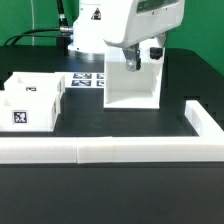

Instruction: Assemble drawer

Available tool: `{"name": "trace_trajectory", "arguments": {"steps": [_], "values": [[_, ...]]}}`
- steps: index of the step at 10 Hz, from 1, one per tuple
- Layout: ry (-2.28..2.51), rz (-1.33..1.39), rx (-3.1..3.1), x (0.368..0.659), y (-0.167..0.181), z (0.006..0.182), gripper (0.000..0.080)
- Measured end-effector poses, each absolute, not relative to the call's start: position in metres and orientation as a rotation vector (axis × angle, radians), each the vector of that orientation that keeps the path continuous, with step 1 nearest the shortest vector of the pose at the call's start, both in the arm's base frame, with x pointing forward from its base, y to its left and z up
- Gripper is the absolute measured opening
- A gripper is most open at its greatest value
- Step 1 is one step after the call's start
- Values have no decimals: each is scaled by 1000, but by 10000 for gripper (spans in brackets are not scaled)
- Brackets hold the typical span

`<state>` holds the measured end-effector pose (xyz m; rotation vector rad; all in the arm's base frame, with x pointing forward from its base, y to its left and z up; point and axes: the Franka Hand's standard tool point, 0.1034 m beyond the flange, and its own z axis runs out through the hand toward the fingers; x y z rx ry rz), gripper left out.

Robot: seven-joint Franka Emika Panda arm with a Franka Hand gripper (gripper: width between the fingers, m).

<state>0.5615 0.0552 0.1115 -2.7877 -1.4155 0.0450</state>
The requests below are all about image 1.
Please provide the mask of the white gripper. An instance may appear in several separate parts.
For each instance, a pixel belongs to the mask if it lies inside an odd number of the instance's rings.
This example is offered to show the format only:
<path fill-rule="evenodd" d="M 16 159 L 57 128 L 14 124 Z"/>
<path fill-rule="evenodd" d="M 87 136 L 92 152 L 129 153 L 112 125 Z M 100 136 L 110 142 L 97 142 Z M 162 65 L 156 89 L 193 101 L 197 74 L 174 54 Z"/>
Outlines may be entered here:
<path fill-rule="evenodd" d="M 139 71 L 140 49 L 135 44 L 153 37 L 150 58 L 159 60 L 166 41 L 164 32 L 181 24 L 184 7 L 185 0 L 105 0 L 103 40 L 109 46 L 125 48 L 126 68 Z"/>

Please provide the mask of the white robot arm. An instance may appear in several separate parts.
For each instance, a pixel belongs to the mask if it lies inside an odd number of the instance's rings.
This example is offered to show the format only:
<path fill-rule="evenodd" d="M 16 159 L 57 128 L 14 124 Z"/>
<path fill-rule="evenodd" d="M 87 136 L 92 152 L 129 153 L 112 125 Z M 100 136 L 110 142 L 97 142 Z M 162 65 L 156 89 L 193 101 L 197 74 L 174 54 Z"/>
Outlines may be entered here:
<path fill-rule="evenodd" d="M 155 39 L 150 57 L 160 59 L 167 32 L 184 17 L 185 0 L 80 0 L 69 51 L 85 60 L 102 60 L 104 47 L 121 48 L 126 68 L 141 67 L 140 43 Z"/>

